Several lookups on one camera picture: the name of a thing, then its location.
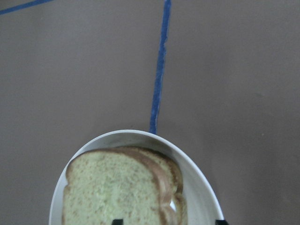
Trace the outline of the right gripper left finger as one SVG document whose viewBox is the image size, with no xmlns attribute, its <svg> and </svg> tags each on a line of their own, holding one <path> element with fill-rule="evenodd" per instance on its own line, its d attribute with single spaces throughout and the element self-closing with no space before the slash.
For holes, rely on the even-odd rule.
<svg viewBox="0 0 300 225">
<path fill-rule="evenodd" d="M 123 225 L 123 219 L 114 219 L 111 225 Z"/>
</svg>

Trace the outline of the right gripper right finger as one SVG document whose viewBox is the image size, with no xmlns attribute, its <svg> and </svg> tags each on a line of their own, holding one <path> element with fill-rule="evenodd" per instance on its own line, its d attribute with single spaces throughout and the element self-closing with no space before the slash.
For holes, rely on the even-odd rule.
<svg viewBox="0 0 300 225">
<path fill-rule="evenodd" d="M 229 225 L 226 220 L 215 220 L 215 225 Z"/>
</svg>

